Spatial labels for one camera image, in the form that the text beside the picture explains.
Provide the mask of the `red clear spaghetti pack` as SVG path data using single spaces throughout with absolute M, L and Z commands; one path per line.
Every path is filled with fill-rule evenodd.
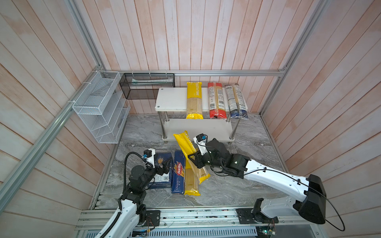
M 221 83 L 208 83 L 209 116 L 212 119 L 227 119 Z

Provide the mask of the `blue clear spaghetti pack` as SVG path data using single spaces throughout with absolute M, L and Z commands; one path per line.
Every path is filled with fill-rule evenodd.
M 225 86 L 231 118 L 247 120 L 248 107 L 239 84 Z

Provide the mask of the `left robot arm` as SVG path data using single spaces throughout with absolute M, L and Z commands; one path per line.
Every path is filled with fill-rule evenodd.
M 127 161 L 131 155 L 136 155 L 144 165 L 137 165 L 131 169 L 127 178 Z M 118 198 L 118 208 L 97 234 L 98 238 L 128 238 L 130 235 L 141 235 L 143 232 L 134 232 L 136 226 L 148 226 L 144 231 L 148 234 L 160 223 L 160 211 L 147 212 L 143 203 L 149 183 L 155 179 L 155 175 L 167 174 L 170 170 L 169 162 L 159 163 L 155 161 L 155 149 L 144 150 L 140 155 L 129 152 L 123 164 L 123 192 Z

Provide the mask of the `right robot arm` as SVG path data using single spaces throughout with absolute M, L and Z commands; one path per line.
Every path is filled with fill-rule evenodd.
M 291 175 L 265 166 L 242 154 L 231 154 L 216 139 L 201 134 L 194 139 L 198 149 L 185 153 L 197 168 L 219 167 L 218 174 L 260 182 L 286 194 L 277 199 L 258 198 L 252 209 L 238 209 L 242 224 L 277 223 L 280 216 L 300 216 L 314 224 L 326 222 L 326 192 L 321 178 Z

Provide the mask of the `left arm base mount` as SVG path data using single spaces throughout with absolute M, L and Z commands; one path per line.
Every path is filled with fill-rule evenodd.
M 138 226 L 157 227 L 160 226 L 160 210 L 148 210 L 138 214 Z

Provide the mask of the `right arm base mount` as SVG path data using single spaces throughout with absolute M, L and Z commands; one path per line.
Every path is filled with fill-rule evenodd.
M 277 224 L 278 217 L 268 218 L 255 208 L 236 209 L 240 224 Z

